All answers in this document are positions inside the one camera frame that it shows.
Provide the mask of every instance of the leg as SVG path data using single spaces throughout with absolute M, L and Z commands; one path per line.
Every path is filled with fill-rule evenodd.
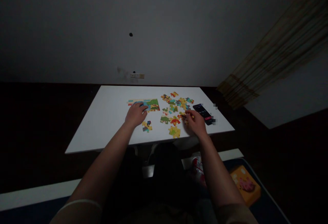
M 152 161 L 155 164 L 155 200 L 185 211 L 191 210 L 192 185 L 186 178 L 177 147 L 171 143 L 159 144 Z
M 117 221 L 142 206 L 142 159 L 128 148 L 103 209 L 102 222 Z

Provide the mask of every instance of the forearm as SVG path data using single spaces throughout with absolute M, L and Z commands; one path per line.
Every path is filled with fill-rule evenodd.
M 245 204 L 207 134 L 200 137 L 200 145 L 206 185 L 213 204 L 216 207 L 233 203 Z
M 67 202 L 94 200 L 103 205 L 123 160 L 134 128 L 123 124 L 83 176 Z

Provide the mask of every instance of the orange box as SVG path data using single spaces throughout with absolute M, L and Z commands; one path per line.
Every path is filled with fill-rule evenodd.
M 256 183 L 244 166 L 239 166 L 230 173 L 247 207 L 250 207 L 261 196 L 261 187 Z

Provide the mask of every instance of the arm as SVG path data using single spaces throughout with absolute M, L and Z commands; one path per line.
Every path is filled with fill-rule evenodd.
M 186 113 L 189 127 L 200 140 L 205 181 L 212 203 L 217 208 L 234 203 L 244 205 L 243 197 L 206 132 L 204 118 L 194 110 L 188 110 Z
M 140 107 L 141 104 L 136 103 L 130 107 L 125 122 L 90 166 L 67 203 L 89 199 L 104 205 L 134 128 L 147 116 L 147 112 L 143 112 L 147 106 Z

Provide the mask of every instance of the wall socket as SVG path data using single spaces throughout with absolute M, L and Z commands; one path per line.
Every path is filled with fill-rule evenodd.
M 130 78 L 144 79 L 145 74 L 130 74 Z

